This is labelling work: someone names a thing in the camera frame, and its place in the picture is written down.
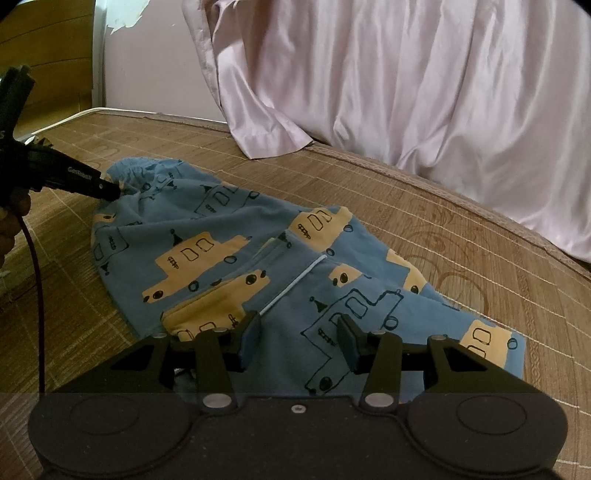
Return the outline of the person's left hand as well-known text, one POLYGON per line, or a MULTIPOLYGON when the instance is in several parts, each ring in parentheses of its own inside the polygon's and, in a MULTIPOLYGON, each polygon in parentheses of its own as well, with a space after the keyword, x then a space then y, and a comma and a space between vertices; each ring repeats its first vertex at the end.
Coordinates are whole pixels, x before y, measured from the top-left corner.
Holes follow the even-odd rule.
POLYGON ((1 208, 0 213, 0 266, 5 263, 6 255, 14 248, 15 237, 22 230, 19 220, 26 216, 31 208, 31 198, 24 196, 14 206, 1 208))

